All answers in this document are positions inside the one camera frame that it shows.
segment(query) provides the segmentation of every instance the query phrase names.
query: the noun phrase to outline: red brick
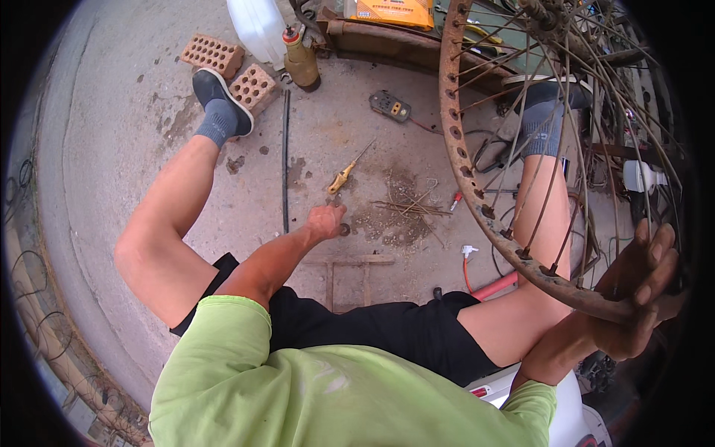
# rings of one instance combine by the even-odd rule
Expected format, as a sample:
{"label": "red brick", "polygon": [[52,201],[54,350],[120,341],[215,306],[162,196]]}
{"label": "red brick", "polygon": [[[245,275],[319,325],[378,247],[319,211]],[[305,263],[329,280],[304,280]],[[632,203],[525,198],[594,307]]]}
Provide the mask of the red brick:
{"label": "red brick", "polygon": [[215,70],[225,79],[233,79],[245,54],[246,51],[236,44],[196,33],[181,53],[181,60],[195,67]]}
{"label": "red brick", "polygon": [[254,117],[278,98],[281,90],[280,85],[258,64],[251,64],[229,86],[231,95]]}

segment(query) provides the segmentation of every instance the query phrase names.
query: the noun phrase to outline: black shorts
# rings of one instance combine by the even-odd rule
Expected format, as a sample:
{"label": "black shorts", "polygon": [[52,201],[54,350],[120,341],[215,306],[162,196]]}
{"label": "black shorts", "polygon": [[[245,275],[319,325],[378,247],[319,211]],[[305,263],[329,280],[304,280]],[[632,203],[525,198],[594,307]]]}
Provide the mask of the black shorts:
{"label": "black shorts", "polygon": [[[212,295],[237,266],[230,253],[223,255],[214,264],[219,272],[202,298]],[[319,302],[298,298],[292,288],[282,287],[270,299],[270,352],[323,345],[371,346],[467,386],[500,370],[457,321],[460,309],[477,303],[467,293],[450,292],[442,300],[421,306],[386,303],[336,315]],[[170,332],[183,335],[195,313],[196,307]]]}

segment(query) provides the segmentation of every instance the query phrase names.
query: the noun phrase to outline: red screwdriver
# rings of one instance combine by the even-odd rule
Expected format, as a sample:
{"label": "red screwdriver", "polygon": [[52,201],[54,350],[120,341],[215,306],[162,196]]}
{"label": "red screwdriver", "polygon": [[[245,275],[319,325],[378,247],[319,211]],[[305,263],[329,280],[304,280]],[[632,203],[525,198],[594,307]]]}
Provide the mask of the red screwdriver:
{"label": "red screwdriver", "polygon": [[459,203],[460,200],[462,200],[462,192],[461,192],[461,191],[457,191],[457,192],[454,194],[454,203],[452,204],[452,206],[450,207],[449,210],[450,210],[450,211],[454,211],[454,209],[457,207],[457,204]]}

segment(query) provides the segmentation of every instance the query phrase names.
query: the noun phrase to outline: hand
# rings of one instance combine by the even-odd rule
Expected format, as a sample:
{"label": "hand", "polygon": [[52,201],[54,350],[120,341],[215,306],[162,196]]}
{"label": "hand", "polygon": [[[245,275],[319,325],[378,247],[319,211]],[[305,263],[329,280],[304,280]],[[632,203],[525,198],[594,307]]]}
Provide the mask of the hand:
{"label": "hand", "polygon": [[347,207],[341,205],[324,205],[313,207],[303,225],[319,240],[333,239],[340,233],[340,220],[345,215]]}
{"label": "hand", "polygon": [[636,319],[629,325],[588,316],[586,324],[593,342],[616,361],[633,358],[643,352],[653,329],[662,320],[677,315],[684,300],[661,296],[675,276],[678,252],[673,249],[675,232],[670,224],[661,226],[649,244],[647,221],[636,228],[633,241],[613,261],[596,285],[609,300],[632,300]]}

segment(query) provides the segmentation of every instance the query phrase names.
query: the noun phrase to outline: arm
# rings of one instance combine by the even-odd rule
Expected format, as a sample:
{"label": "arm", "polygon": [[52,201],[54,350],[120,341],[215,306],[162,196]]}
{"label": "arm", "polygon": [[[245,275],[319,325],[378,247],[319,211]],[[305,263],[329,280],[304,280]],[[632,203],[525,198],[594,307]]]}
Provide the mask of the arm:
{"label": "arm", "polygon": [[629,299],[638,310],[630,325],[599,320],[572,312],[544,334],[524,357],[511,390],[527,380],[557,385],[569,370],[597,349],[616,361],[643,352],[657,319],[659,306],[670,305],[660,294],[675,275],[678,253],[673,249],[675,232],[668,224],[659,228],[648,244],[646,221],[636,229],[631,244],[616,258],[596,286],[596,291],[613,299]]}
{"label": "arm", "polygon": [[268,301],[283,286],[301,259],[340,231],[346,206],[314,207],[298,230],[261,245],[219,286],[215,295],[243,296],[268,310]]}

